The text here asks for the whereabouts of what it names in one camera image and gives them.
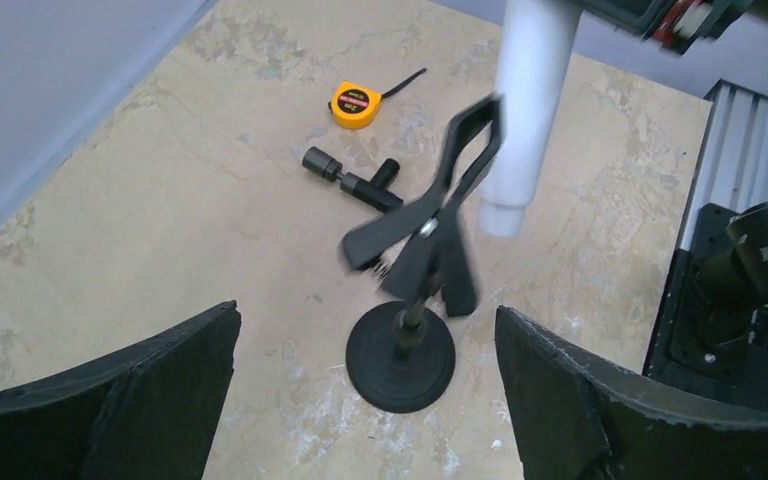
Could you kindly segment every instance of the beige tabletop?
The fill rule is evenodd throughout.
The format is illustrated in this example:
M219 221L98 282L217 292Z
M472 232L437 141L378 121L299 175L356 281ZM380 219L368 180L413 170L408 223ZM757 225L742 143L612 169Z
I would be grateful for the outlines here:
M573 58L521 235L477 233L476 198L464 212L483 294L449 323L449 390L417 414L381 413L343 355L383 297L336 253L374 212L301 155L318 146L361 176L393 157L395 192L421 193L445 124L492 90L499 34L415 0L221 1L1 229L0 389L236 299L206 478L520 477L496 306L639 370L709 106ZM420 67L370 127L333 124L340 81L384 90Z

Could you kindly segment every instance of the screw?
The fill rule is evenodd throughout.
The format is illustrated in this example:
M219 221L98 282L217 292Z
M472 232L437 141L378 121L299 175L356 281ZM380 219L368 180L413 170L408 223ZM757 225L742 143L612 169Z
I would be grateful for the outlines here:
M436 218L429 218L419 229L419 234L423 237L427 237L434 233L434 230L437 230L437 219Z

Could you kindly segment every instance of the wall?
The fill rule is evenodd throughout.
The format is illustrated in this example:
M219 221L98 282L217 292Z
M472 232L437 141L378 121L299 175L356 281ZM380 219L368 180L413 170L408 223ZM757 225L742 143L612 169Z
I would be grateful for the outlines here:
M0 1L0 225L212 2Z
M435 0L437 3L501 24L505 0ZM704 97L721 79L768 96L768 26L744 16L716 42L694 44L681 57L658 51L585 14L576 51L656 82Z

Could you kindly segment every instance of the aluminum profile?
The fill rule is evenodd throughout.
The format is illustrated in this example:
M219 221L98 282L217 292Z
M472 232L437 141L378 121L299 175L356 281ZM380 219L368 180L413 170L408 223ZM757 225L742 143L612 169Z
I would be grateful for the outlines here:
M768 200L768 98L720 82L696 165L678 248L689 250L699 209L715 203L742 212Z

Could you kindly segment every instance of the tape measure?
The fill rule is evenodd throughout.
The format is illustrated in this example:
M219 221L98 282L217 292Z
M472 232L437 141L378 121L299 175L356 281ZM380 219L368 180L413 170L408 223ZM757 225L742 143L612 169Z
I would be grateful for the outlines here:
M378 109L381 108L382 100L399 93L401 89L426 71L425 68L421 69L384 93L378 93L355 83L343 82L334 92L334 97L328 102L328 109L334 115L334 121L337 122L337 125L350 130L363 128L375 119Z

